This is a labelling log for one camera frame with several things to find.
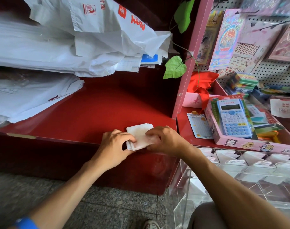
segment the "granite floor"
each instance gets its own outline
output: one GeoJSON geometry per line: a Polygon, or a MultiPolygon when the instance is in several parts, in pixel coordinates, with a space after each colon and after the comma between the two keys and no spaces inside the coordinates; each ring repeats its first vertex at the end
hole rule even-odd
{"type": "MultiPolygon", "coordinates": [[[[63,182],[0,173],[0,229],[27,214],[63,182]]],[[[67,229],[142,228],[147,219],[165,229],[165,196],[91,187],[64,226],[67,229]]]]}

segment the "shoe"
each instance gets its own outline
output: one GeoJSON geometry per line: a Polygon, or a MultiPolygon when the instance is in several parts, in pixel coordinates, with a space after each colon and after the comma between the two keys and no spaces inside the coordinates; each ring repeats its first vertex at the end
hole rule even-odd
{"type": "Polygon", "coordinates": [[[144,223],[143,229],[161,229],[159,224],[154,220],[147,220],[144,223]]]}

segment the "blue label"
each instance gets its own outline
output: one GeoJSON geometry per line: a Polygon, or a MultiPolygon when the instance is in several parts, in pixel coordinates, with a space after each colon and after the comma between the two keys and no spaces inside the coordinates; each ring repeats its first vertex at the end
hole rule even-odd
{"type": "Polygon", "coordinates": [[[158,55],[154,55],[154,57],[150,57],[147,54],[143,54],[141,62],[157,62],[158,61],[158,55]]]}

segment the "green artificial leaf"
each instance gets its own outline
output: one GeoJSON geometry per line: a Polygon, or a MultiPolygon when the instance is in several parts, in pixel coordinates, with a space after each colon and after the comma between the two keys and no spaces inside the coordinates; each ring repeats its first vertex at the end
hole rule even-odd
{"type": "Polygon", "coordinates": [[[172,57],[165,64],[166,70],[163,79],[179,78],[186,72],[186,65],[179,56],[172,57]]]}
{"type": "Polygon", "coordinates": [[[188,28],[191,20],[190,14],[195,0],[183,1],[175,12],[175,22],[178,24],[179,32],[183,33],[188,28]]]}

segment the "calculator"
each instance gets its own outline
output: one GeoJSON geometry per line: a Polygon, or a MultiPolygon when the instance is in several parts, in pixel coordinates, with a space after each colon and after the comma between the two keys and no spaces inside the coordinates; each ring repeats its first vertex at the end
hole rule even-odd
{"type": "Polygon", "coordinates": [[[252,137],[241,99],[218,100],[217,106],[224,135],[240,138],[252,137]]]}

